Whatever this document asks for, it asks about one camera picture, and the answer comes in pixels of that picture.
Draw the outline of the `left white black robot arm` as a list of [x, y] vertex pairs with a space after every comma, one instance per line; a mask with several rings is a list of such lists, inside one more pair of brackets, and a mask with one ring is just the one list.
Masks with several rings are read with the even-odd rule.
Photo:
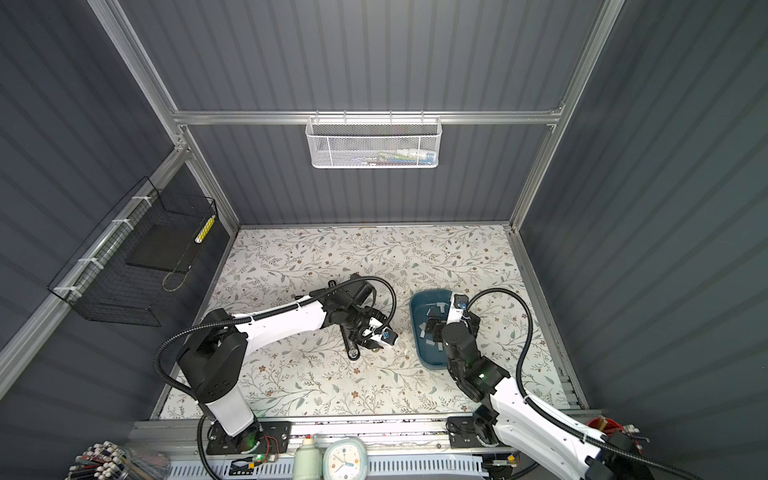
[[298, 334], [334, 328], [348, 359], [356, 361], [364, 350], [395, 345], [398, 335], [391, 321], [396, 310], [397, 296], [387, 280], [353, 274], [271, 309], [213, 310], [165, 340], [152, 366], [166, 385], [191, 397], [203, 418], [220, 428], [229, 452], [264, 457], [279, 444], [264, 431], [239, 387], [246, 357]]

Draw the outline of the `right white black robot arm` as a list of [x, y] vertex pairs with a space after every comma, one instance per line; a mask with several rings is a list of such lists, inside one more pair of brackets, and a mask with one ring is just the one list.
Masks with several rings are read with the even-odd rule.
[[[527, 316], [525, 340], [513, 372], [483, 355], [477, 344], [473, 307], [492, 294], [514, 299]], [[479, 404], [473, 422], [482, 444], [512, 447], [559, 479], [651, 479], [654, 470], [679, 479], [697, 477], [640, 454], [630, 435], [622, 431], [607, 434], [580, 423], [528, 392], [522, 373], [533, 329], [530, 308], [509, 289], [489, 288], [473, 297], [451, 295], [441, 328], [443, 351], [459, 390]]]

